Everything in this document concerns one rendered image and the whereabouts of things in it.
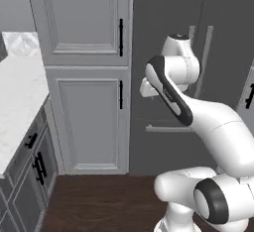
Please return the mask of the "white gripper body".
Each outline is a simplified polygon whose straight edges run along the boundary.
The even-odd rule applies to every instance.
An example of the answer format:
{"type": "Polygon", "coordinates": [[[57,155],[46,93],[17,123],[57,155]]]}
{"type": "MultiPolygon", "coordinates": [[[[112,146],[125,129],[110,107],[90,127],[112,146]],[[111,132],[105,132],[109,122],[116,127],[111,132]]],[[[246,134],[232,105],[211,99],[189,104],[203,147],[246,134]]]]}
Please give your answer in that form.
{"type": "Polygon", "coordinates": [[[158,91],[150,84],[146,77],[142,79],[140,93],[145,98],[159,95],[158,91]]]}

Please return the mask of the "grey panelled cupboard door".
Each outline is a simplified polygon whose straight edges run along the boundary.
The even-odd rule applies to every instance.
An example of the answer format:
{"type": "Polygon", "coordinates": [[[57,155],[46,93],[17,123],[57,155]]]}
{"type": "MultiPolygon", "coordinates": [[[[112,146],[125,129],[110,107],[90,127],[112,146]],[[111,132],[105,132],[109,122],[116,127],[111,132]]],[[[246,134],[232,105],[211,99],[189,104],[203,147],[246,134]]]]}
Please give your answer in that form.
{"type": "Polygon", "coordinates": [[[129,172],[130,83],[125,67],[48,66],[66,174],[129,172]],[[119,108],[123,81],[123,109],[119,108]]]}

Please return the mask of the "grey drawer front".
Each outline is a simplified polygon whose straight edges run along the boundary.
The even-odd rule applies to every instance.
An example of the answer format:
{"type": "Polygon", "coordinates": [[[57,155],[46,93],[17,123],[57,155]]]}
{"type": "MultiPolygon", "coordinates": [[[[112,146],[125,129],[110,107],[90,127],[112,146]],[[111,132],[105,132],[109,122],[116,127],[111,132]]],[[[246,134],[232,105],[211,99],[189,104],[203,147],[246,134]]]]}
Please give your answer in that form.
{"type": "Polygon", "coordinates": [[[41,108],[39,113],[37,114],[36,118],[34,119],[32,125],[28,129],[25,137],[23,138],[18,150],[15,153],[14,158],[11,160],[10,165],[8,166],[7,173],[13,183],[16,183],[18,180],[19,174],[21,173],[27,159],[32,153],[32,150],[41,135],[43,127],[47,121],[46,112],[44,108],[41,108]],[[29,136],[33,136],[35,133],[38,134],[36,142],[33,145],[32,149],[28,149],[25,146],[25,143],[29,143],[30,139],[29,136]]]}

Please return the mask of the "grey base cabinet door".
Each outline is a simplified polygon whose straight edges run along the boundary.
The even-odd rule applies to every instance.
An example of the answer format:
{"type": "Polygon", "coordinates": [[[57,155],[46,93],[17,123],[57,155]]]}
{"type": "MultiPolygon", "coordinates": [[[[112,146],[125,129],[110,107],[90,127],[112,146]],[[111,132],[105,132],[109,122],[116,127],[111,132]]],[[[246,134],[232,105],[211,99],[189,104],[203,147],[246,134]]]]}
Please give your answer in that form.
{"type": "Polygon", "coordinates": [[[19,177],[9,209],[19,232],[40,232],[45,206],[31,164],[25,166],[19,177]]]}
{"type": "Polygon", "coordinates": [[[38,152],[42,152],[48,176],[43,176],[44,185],[41,185],[38,181],[37,183],[39,184],[40,190],[42,192],[45,205],[49,206],[58,175],[58,165],[55,158],[52,136],[48,125],[45,125],[42,135],[38,140],[36,150],[33,153],[33,163],[36,164],[39,164],[37,161],[38,152]]]}

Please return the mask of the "tall grey cupboard door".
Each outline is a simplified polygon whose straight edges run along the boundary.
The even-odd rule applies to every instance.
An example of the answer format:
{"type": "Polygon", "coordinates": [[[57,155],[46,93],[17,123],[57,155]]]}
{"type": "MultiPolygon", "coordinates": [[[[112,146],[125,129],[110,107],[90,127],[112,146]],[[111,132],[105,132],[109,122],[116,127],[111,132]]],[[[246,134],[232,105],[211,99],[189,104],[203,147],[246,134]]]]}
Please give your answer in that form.
{"type": "Polygon", "coordinates": [[[46,65],[126,66],[133,0],[30,0],[46,65]],[[123,57],[119,19],[123,19],[123,57]]]}

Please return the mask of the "light grey cupboard door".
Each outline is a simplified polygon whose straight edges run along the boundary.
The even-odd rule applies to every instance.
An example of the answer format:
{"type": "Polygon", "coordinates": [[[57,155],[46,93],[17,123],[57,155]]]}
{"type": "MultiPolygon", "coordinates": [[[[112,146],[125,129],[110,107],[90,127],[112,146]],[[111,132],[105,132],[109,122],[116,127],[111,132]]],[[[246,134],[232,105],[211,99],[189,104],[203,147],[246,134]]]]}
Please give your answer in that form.
{"type": "Polygon", "coordinates": [[[239,99],[239,103],[237,105],[237,112],[238,114],[245,119],[251,112],[252,106],[254,104],[254,97],[252,99],[251,105],[249,107],[249,109],[245,108],[245,99],[249,96],[251,88],[250,85],[251,83],[254,82],[254,65],[251,65],[249,67],[249,71],[248,71],[248,75],[246,77],[244,86],[243,86],[243,90],[239,99]]]}

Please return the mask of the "dark grey fridge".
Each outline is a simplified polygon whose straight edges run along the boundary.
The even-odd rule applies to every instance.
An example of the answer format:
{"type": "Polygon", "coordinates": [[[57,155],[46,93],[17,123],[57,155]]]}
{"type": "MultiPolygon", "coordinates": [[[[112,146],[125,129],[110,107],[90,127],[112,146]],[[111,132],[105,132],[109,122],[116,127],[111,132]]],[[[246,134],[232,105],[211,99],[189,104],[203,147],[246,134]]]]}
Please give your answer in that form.
{"type": "Polygon", "coordinates": [[[205,35],[212,40],[198,99],[236,107],[254,61],[254,0],[134,0],[131,90],[131,174],[157,175],[215,161],[193,132],[147,132],[146,126],[183,127],[160,97],[144,98],[140,85],[148,60],[170,34],[189,35],[201,63],[205,35]]]}

